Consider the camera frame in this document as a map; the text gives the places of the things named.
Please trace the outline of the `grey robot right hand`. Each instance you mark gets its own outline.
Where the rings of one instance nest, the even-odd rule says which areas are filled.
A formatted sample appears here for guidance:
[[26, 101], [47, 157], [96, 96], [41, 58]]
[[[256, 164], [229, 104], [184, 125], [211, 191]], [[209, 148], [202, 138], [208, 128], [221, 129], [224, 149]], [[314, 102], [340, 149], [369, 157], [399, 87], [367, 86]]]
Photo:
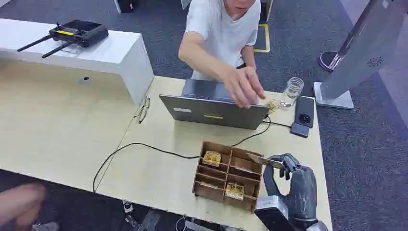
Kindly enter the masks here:
[[303, 166], [291, 154], [272, 155], [271, 161], [281, 162], [280, 177], [290, 181], [287, 195], [280, 193], [274, 180], [274, 167], [267, 164], [264, 170], [264, 185], [269, 196], [276, 195], [289, 209], [289, 217], [301, 221], [317, 221], [317, 183], [311, 168]]

